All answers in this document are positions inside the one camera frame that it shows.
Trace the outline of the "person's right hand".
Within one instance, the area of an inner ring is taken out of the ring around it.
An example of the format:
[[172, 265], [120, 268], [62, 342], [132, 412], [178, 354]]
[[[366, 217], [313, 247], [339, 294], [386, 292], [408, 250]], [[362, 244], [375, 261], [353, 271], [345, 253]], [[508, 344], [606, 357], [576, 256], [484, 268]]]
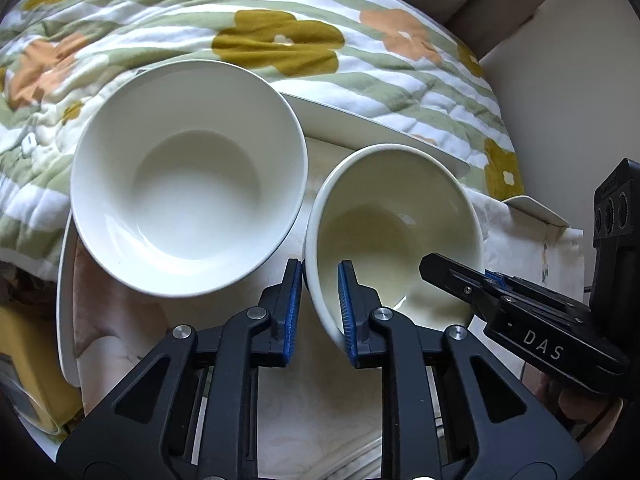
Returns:
[[593, 399], [561, 386], [535, 367], [526, 365], [522, 383], [552, 411], [558, 409], [578, 442], [600, 446], [612, 434], [624, 401]]

